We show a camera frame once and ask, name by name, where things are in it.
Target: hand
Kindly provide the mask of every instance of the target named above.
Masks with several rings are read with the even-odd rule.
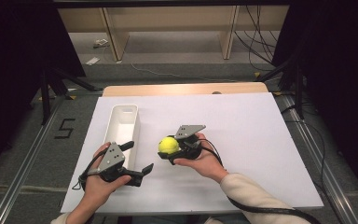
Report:
[[[100,151],[110,146],[110,143],[103,144],[95,153],[94,157]],[[96,169],[101,163],[103,157],[98,158],[90,169]],[[98,175],[90,175],[87,177],[86,190],[79,205],[66,219],[67,224],[85,223],[97,209],[106,203],[109,195],[116,189],[127,184],[131,180],[129,175],[123,175],[117,180],[108,183],[102,180]]]
[[[202,133],[196,133],[196,136],[199,139],[206,139],[205,135]],[[213,150],[213,148],[207,141],[200,141],[203,147],[207,147],[208,149]],[[175,159],[173,162],[177,165],[191,167],[196,170],[200,175],[209,177],[217,183],[220,183],[223,177],[228,175],[228,172],[219,163],[217,158],[211,152],[206,150],[202,150],[200,156],[195,160],[179,158]]]

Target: wire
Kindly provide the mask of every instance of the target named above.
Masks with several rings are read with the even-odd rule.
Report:
[[[86,170],[84,170],[84,172],[79,176],[76,185],[74,185],[74,186],[72,187],[72,189],[81,189],[81,184],[82,184],[82,183],[85,183],[86,180],[87,180],[87,177],[89,176],[89,175],[88,175],[88,171],[89,171],[90,167],[92,166],[92,164],[93,164],[95,161],[97,161],[98,158],[100,158],[102,155],[104,155],[104,154],[106,153],[106,151],[107,151],[108,148],[109,148],[109,147],[107,147],[106,149],[100,151],[94,158],[92,158],[92,160],[91,160],[91,162],[89,163],[89,165],[87,166]]]
[[[321,139],[321,142],[322,142],[322,161],[321,161],[322,165],[321,165],[321,176],[320,176],[322,185],[317,184],[314,180],[312,180],[312,182],[316,187],[321,189],[321,191],[324,194],[325,198],[329,202],[329,204],[330,204],[330,206],[331,206],[331,208],[332,208],[332,210],[333,210],[338,222],[340,224],[342,224],[343,222],[342,222],[341,218],[338,215],[337,209],[333,205],[333,203],[331,202],[330,198],[328,197],[327,191],[326,191],[326,189],[324,187],[324,165],[325,165],[325,152],[326,152],[326,150],[325,150],[325,144],[324,144],[324,139],[323,139],[322,134],[319,132],[319,130],[317,128],[315,128],[314,126],[312,126],[312,125],[310,125],[310,124],[308,124],[308,123],[306,123],[304,121],[300,121],[300,120],[285,120],[284,122],[286,122],[286,123],[299,123],[299,124],[305,125],[307,127],[312,128],[319,135],[319,138]]]
[[[137,71],[148,72],[148,73],[151,73],[151,74],[154,74],[154,75],[157,75],[157,76],[180,77],[180,78],[196,78],[196,79],[203,79],[203,80],[208,80],[208,81],[239,82],[238,80],[234,80],[234,79],[207,78],[207,77],[187,77],[187,76],[179,76],[179,75],[171,74],[171,73],[157,73],[157,72],[153,72],[153,71],[148,70],[148,69],[137,68],[137,67],[135,67],[135,65],[133,65],[133,63],[131,63],[131,66]]]
[[[277,37],[275,37],[275,35],[274,35],[271,31],[269,31],[269,33],[270,33],[270,34],[271,34],[271,36],[275,39],[275,41],[276,41],[276,42],[278,42]]]
[[[266,40],[265,40],[264,37],[261,35],[261,29],[260,29],[261,6],[257,6],[257,22],[255,22],[255,20],[254,20],[254,18],[253,18],[253,16],[252,16],[252,14],[251,14],[251,12],[250,12],[248,6],[246,6],[246,10],[248,11],[248,14],[249,14],[249,16],[250,16],[250,18],[251,18],[251,20],[252,20],[252,23],[254,24],[254,27],[255,27],[255,33],[254,33],[254,38],[253,38],[253,40],[255,40],[255,34],[258,33],[259,36],[260,36],[261,42],[263,42],[263,49],[264,49],[264,51],[266,52],[267,57],[268,57],[269,60],[271,61],[271,59],[270,59],[270,57],[269,57],[269,54],[271,54],[271,56],[273,56],[273,54],[272,54],[271,50],[269,49],[269,46],[267,45]]]
[[[252,39],[252,37],[249,36],[248,33],[246,33],[246,31],[243,31],[243,32],[246,34],[246,36],[248,36],[248,38]],[[273,45],[270,45],[270,44],[267,44],[267,43],[263,43],[263,42],[261,42],[261,41],[255,40],[255,39],[254,39],[254,42],[256,42],[257,44],[266,45],[266,46],[269,46],[269,47],[272,47],[272,48],[276,48],[276,47],[273,46]]]
[[[281,111],[281,114],[285,113],[286,111],[290,110],[290,109],[294,109],[296,108],[296,105],[290,105],[288,107],[286,107],[283,111]]]
[[[261,56],[261,54],[259,54],[257,51],[255,51],[254,49],[252,49],[251,46],[249,46],[248,44],[245,43],[245,41],[243,41],[240,36],[237,34],[237,32],[234,32],[234,34],[237,36],[237,38],[240,40],[240,42],[249,50],[249,52],[252,52],[254,55],[256,55],[257,57],[259,57],[260,59],[264,60],[266,63],[271,63],[271,61],[269,59],[266,59],[265,57]]]
[[[105,52],[106,52],[106,49],[107,49],[108,47],[104,47],[103,48],[103,58],[108,62],[108,60],[106,59],[106,56],[105,56]]]
[[[316,219],[315,217],[313,217],[307,213],[304,213],[300,210],[288,209],[288,208],[253,207],[253,206],[248,206],[248,205],[238,203],[235,200],[230,199],[230,198],[228,198],[228,199],[234,206],[236,206],[236,207],[240,208],[240,210],[243,210],[246,212],[295,216],[295,217],[301,217],[301,218],[307,220],[311,224],[320,224],[318,219]]]
[[[211,141],[209,141],[208,139],[206,139],[206,138],[200,138],[199,140],[200,140],[200,141],[206,141],[207,143],[209,143],[209,144],[211,145],[211,147],[213,148],[213,150],[210,150],[210,149],[207,148],[207,147],[201,147],[201,148],[204,149],[204,150],[207,150],[207,151],[211,152],[212,155],[214,155],[214,156],[217,158],[217,160],[219,161],[220,165],[223,166],[223,162],[222,162],[222,159],[220,158],[219,152],[217,151],[217,149],[216,149],[216,147],[213,145],[213,143],[212,143]]]

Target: tape mark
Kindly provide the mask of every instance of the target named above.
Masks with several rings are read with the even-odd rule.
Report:
[[[73,128],[63,128],[63,125],[66,121],[75,121],[75,119],[63,119],[62,120],[62,123],[61,123],[61,126],[60,126],[60,129],[58,131],[67,131],[68,134],[65,135],[65,136],[55,136],[54,138],[55,139],[65,139],[65,138],[70,138],[71,137],[71,134],[72,134],[72,131],[74,130]]]

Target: gray carpet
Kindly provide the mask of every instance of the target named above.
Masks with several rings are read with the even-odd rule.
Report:
[[[222,79],[253,81],[255,79],[254,72],[256,71],[249,64],[136,64],[135,66],[138,69],[148,69],[159,74],[172,74],[181,77],[139,71],[130,64],[102,64],[85,65],[84,69],[88,76],[82,79],[97,87],[229,81]],[[265,64],[257,64],[256,66],[264,66],[267,69]],[[267,82],[271,91],[277,89],[277,81]],[[77,85],[70,81],[65,81],[65,83],[69,88],[78,88]],[[89,93],[78,94],[75,100],[65,100],[62,103],[55,120],[52,122],[42,149],[34,161],[32,170],[27,176],[21,193],[7,217],[7,223],[49,223],[60,213],[66,189],[75,170],[77,158],[99,97],[98,94]],[[0,157],[0,200],[6,192],[7,186],[19,170],[23,158],[41,128],[42,103],[38,100],[38,96],[37,94],[33,101],[34,109],[29,111],[19,127],[18,134],[12,139],[13,148],[3,152]],[[276,97],[280,110],[284,110],[287,107],[284,97],[292,96]],[[313,108],[311,99],[305,96],[304,103],[305,121],[313,127],[310,130],[316,144],[320,147],[324,144],[326,150],[325,161],[335,174],[339,185],[350,200],[358,217],[358,181],[344,158],[337,153],[337,146],[324,126],[323,120]],[[290,113],[289,111],[284,113],[283,118],[292,120]],[[64,119],[70,119],[65,122],[64,127],[73,129],[69,138],[60,138],[60,136],[68,134],[68,131],[59,130]],[[296,124],[288,122],[287,126],[311,178],[321,185],[320,172],[315,166],[313,158],[310,156],[310,152],[296,128]],[[338,223],[334,210],[327,201],[328,195],[321,193],[321,197],[324,200],[325,207],[307,212],[317,217],[322,223]],[[94,223],[114,223],[114,219],[112,217],[97,216]]]

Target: wrist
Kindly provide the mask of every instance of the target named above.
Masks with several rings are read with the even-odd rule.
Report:
[[[69,214],[66,224],[86,223],[87,220],[97,211],[99,206],[83,198],[74,211]]]
[[[95,193],[85,193],[82,200],[79,204],[84,204],[88,209],[97,210],[100,206],[106,203],[108,196],[106,198],[102,195],[97,195]]]
[[[216,172],[213,176],[212,179],[214,181],[216,181],[218,184],[220,184],[220,182],[222,182],[222,179],[228,175],[228,172],[225,169],[220,170],[219,172]]]

